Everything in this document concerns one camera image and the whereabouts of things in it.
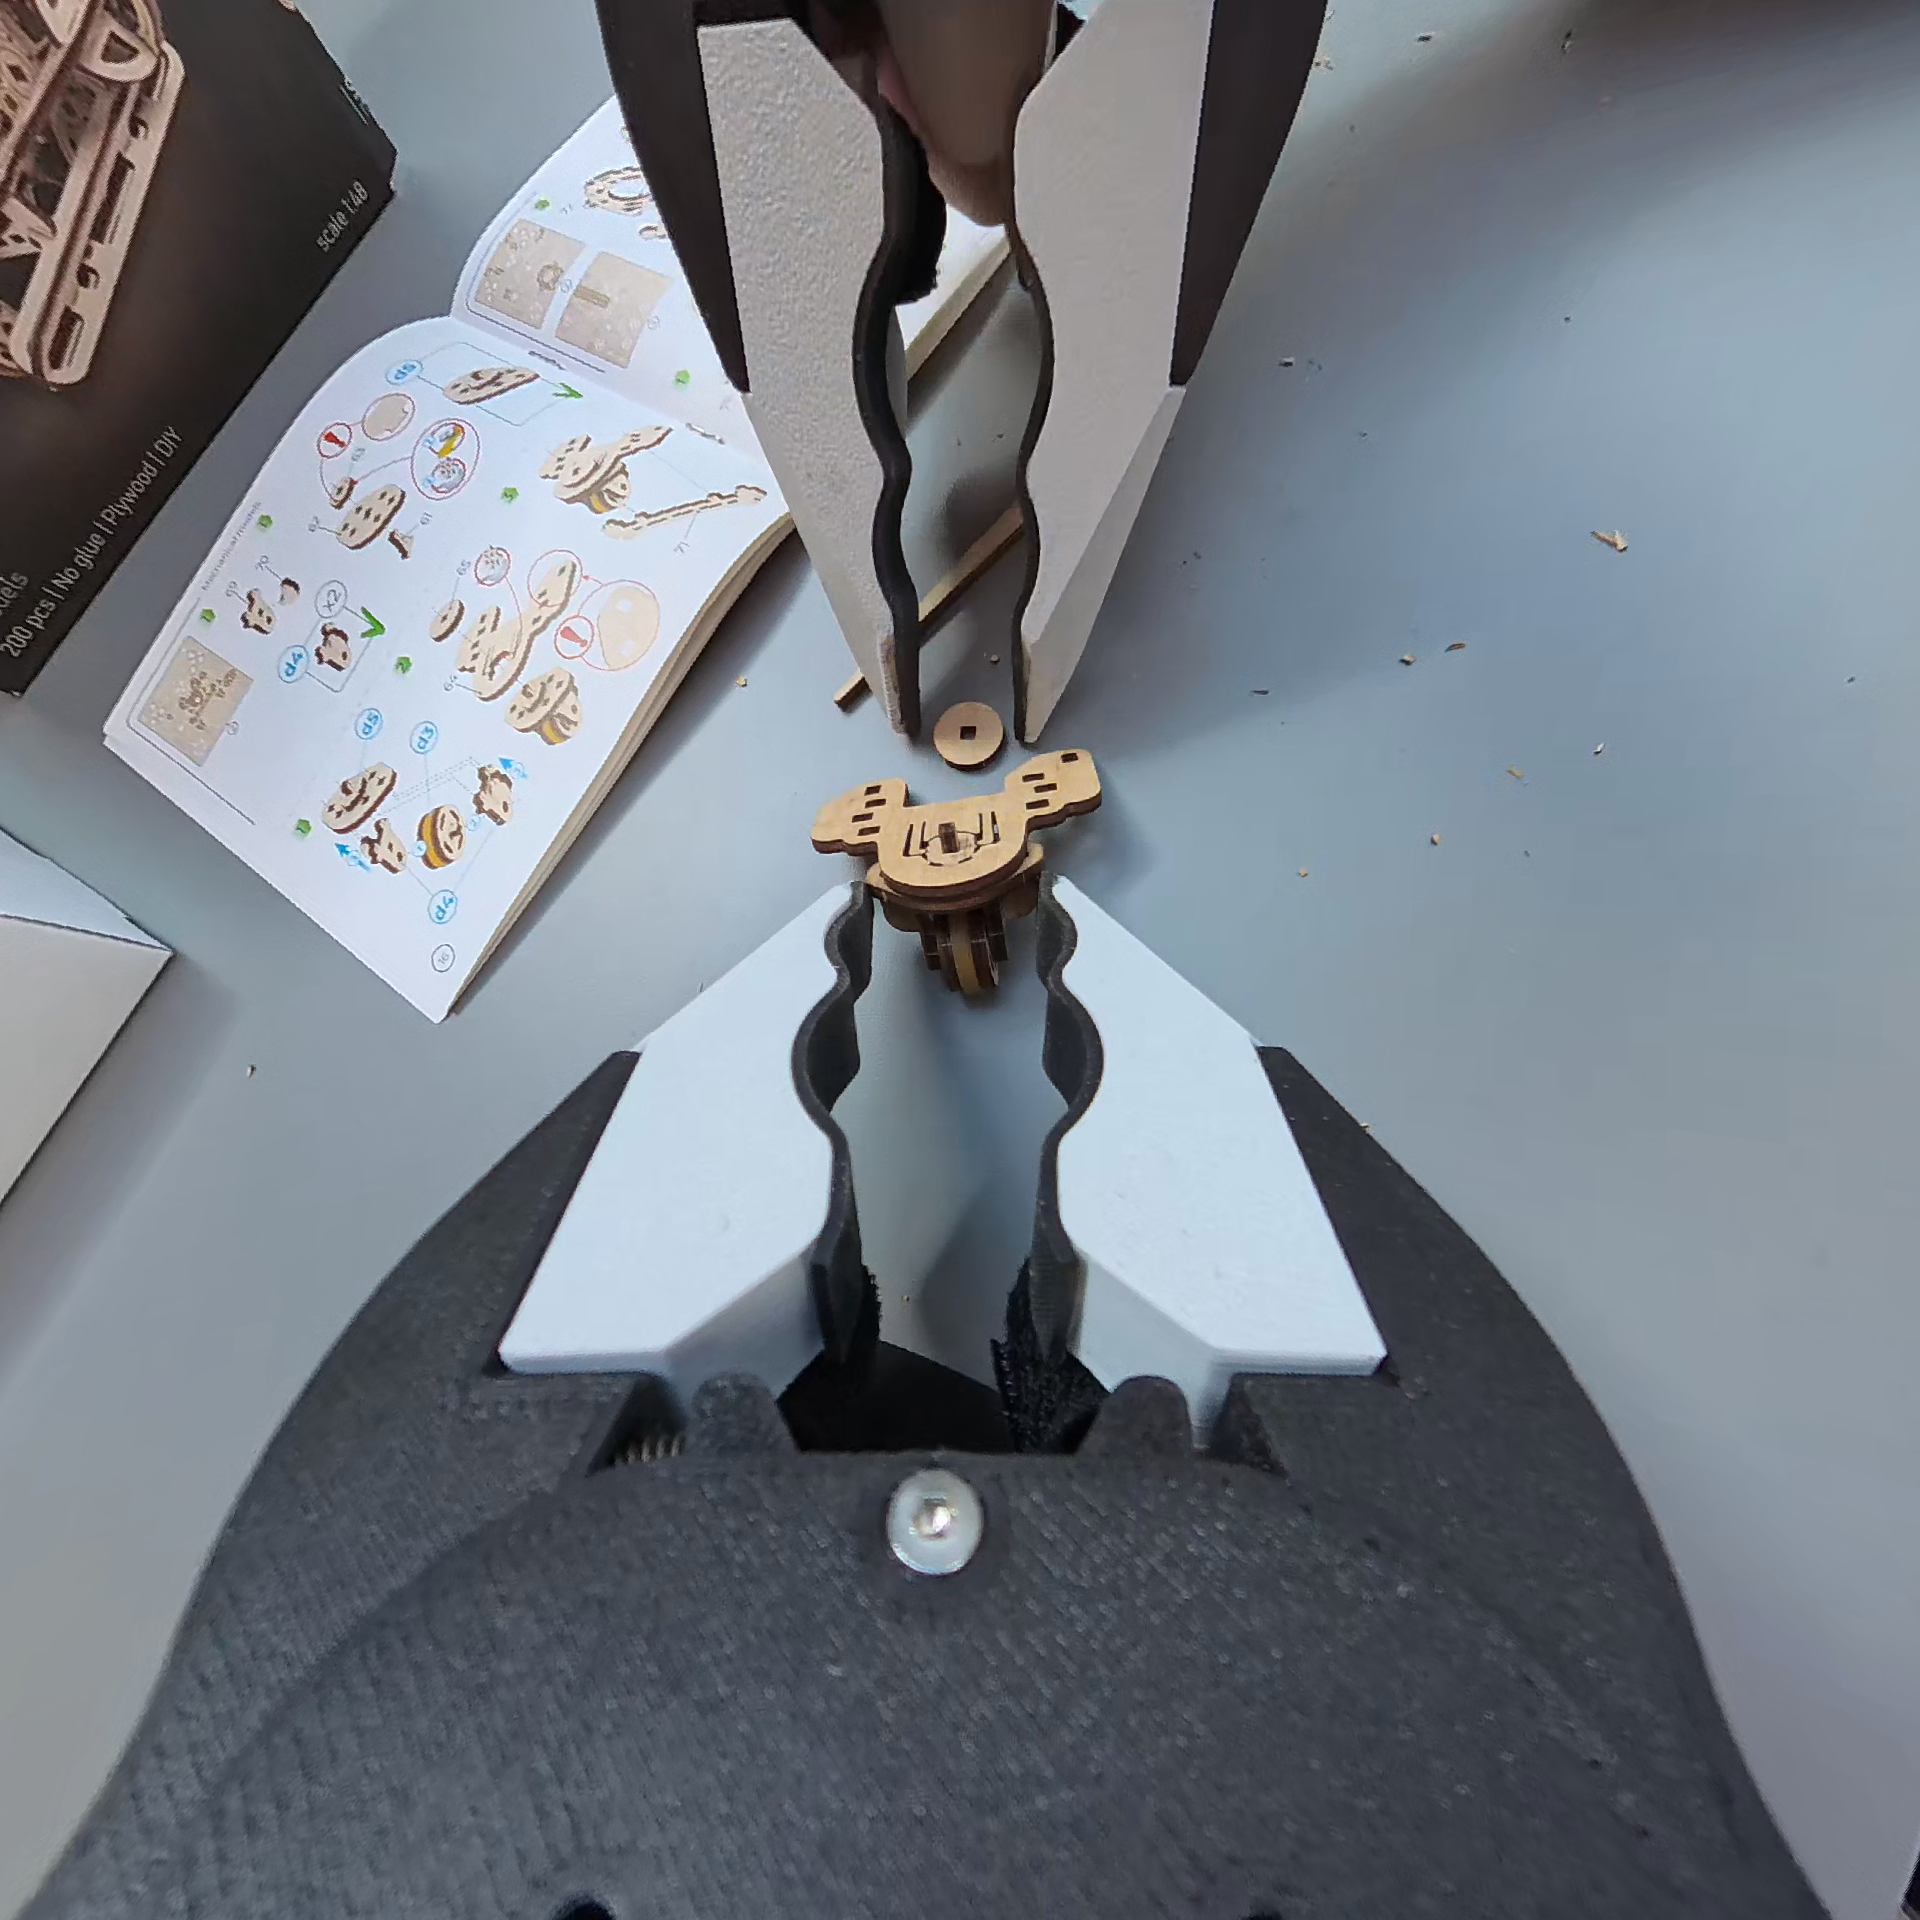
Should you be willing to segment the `scattered wood chips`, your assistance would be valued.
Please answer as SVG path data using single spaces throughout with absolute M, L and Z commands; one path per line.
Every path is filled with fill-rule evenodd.
M 1533 353 L 1311 450 L 1268 659 L 1285 865 L 1395 874 L 1515 847 L 1612 767 L 1603 691 L 1637 544 Z

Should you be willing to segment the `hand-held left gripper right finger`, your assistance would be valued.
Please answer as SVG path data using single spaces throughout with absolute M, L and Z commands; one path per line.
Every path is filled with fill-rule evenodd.
M 1244 1374 L 1370 1377 L 1383 1338 L 1254 1041 L 1071 883 L 1041 887 L 1042 1065 L 1068 1111 L 995 1347 L 1018 1449 L 1162 1377 L 1207 1439 Z

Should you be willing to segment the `thin wooden stick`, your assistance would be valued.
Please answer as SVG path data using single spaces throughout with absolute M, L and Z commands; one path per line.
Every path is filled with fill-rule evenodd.
M 828 582 L 828 594 L 854 659 L 854 675 L 831 695 L 834 707 L 851 712 L 875 681 L 879 705 L 891 717 L 891 727 L 906 736 L 919 736 L 923 726 L 919 663 L 923 641 L 946 625 L 962 594 L 1022 537 L 1023 513 L 1015 501 L 921 597 L 915 615 L 906 615 L 906 590 L 911 578 L 902 570 L 889 585 L 882 578 L 882 568 L 877 568 L 871 587 L 854 585 L 851 578 L 843 582 L 834 571 Z

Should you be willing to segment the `person's right hand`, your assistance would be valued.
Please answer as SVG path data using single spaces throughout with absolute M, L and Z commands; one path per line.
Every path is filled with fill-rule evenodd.
M 1053 38 L 1052 2 L 879 2 L 879 89 L 929 153 L 943 200 L 973 225 L 1006 225 L 1015 128 Z

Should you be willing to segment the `white instruction booklet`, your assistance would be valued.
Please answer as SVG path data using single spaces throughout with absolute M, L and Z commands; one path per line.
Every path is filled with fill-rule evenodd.
M 102 739 L 444 1021 L 790 529 L 610 101 L 306 405 Z

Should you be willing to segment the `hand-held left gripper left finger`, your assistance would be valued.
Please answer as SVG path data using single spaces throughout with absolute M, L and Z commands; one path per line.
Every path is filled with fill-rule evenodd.
M 873 903 L 837 886 L 641 1047 L 499 1355 L 682 1395 L 845 1360 L 868 1301 L 849 1141 Z

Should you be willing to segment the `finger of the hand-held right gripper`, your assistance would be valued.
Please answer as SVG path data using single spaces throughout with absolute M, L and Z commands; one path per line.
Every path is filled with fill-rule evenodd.
M 1185 391 L 1171 383 L 1211 2 L 1094 9 L 1015 130 L 1015 227 L 1045 301 L 1049 387 L 1022 457 L 1038 571 L 1020 736 L 1061 702 Z
M 802 6 L 698 6 L 746 409 L 868 689 L 921 733 L 921 614 L 895 305 L 921 161 L 875 62 L 839 66 Z

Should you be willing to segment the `white cardboard tray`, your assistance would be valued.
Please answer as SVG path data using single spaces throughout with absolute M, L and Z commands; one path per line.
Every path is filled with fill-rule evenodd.
M 115 903 L 3 834 L 3 1192 L 170 961 Z

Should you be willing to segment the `wooden model assembly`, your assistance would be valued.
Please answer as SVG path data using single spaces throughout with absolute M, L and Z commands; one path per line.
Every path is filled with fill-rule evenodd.
M 1099 805 L 1087 752 L 1045 752 L 983 798 L 915 805 L 906 779 L 854 786 L 826 802 L 809 841 L 866 857 L 887 921 L 919 936 L 930 973 L 967 998 L 996 989 L 1006 921 L 1041 898 L 1042 851 L 1031 834 Z

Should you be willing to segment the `black model kit box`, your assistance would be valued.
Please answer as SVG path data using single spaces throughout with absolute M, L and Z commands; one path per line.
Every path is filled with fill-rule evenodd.
M 3 691 L 22 694 L 393 193 L 298 6 L 3 6 Z

